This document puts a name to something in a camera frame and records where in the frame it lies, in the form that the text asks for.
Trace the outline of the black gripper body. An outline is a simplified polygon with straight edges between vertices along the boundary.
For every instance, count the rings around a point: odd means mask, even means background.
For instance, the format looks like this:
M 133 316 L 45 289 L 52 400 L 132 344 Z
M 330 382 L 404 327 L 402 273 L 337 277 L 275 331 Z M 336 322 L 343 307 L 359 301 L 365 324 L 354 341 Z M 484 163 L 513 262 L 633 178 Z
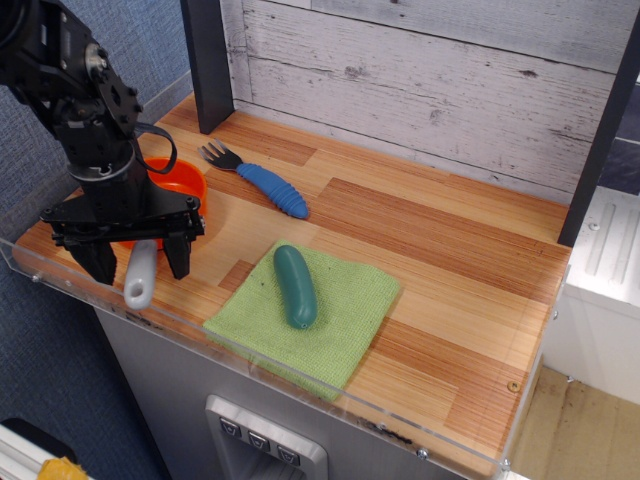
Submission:
M 169 248 L 189 250 L 205 232 L 200 199 L 154 182 L 133 149 L 122 149 L 116 159 L 103 162 L 73 162 L 68 173 L 81 193 L 40 214 L 61 246 L 88 248 L 153 239 Z

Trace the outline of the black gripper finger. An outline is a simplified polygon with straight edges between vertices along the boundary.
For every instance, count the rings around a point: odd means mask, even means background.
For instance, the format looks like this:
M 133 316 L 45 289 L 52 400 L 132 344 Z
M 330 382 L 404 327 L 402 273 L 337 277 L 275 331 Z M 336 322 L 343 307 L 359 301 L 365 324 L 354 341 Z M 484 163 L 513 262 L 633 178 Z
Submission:
M 191 241 L 185 235 L 174 235 L 163 240 L 163 251 L 175 279 L 190 273 Z
M 106 285 L 113 284 L 117 259 L 109 242 L 71 245 L 67 250 L 95 281 Z

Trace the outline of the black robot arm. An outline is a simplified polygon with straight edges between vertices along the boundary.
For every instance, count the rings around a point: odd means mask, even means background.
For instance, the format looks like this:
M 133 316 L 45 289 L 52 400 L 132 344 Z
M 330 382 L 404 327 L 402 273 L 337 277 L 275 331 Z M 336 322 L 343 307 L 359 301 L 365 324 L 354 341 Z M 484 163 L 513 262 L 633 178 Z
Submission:
M 177 155 L 161 168 L 144 159 L 138 134 L 168 134 L 139 122 L 136 89 L 91 30 L 60 1 L 2 2 L 1 82 L 62 145 L 82 189 L 40 215 L 55 244 L 94 280 L 112 284 L 112 243 L 161 241 L 173 276 L 186 277 L 191 244 L 204 233 L 201 202 L 150 178 L 170 173 Z

